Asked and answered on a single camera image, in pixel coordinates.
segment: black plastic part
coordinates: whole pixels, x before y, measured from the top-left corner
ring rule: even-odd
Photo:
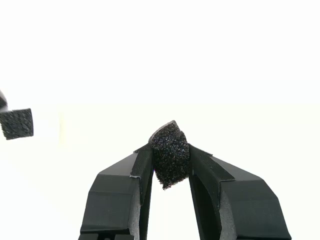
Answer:
[[[4,94],[0,91],[0,111],[7,106],[7,100]]]
[[[291,240],[278,198],[263,179],[191,145],[190,159],[201,240]]]
[[[151,148],[141,150],[97,175],[88,194],[79,240],[95,240],[92,234],[98,234],[97,240],[147,239],[152,157]]]

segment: white background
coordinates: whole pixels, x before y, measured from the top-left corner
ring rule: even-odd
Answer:
[[[1,0],[0,89],[35,127],[0,142],[1,238],[78,239],[96,174],[175,119],[188,142],[269,184],[292,239],[316,239],[319,12],[294,0]],[[148,239],[199,239],[189,188],[154,178]]]

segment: black fabric square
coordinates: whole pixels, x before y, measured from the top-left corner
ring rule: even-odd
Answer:
[[[30,108],[1,112],[0,123],[3,135],[7,140],[34,135],[34,123]]]

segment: dark textured material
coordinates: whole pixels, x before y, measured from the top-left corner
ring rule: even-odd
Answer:
[[[159,128],[149,139],[153,148],[154,170],[163,189],[181,182],[190,171],[189,145],[176,121]]]
[[[145,145],[137,150],[138,155],[132,167],[130,176],[140,179],[141,205],[144,204],[149,177],[153,172],[152,158],[153,150],[150,145]]]
[[[3,135],[7,140],[34,135],[34,124],[30,108],[1,112],[0,123]]]

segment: white backdrop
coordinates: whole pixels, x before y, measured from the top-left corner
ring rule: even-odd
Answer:
[[[0,142],[1,238],[78,239],[96,174],[176,120],[262,177],[316,239],[319,1],[0,1],[0,89],[34,137]],[[187,180],[154,178],[148,239],[199,239]]]

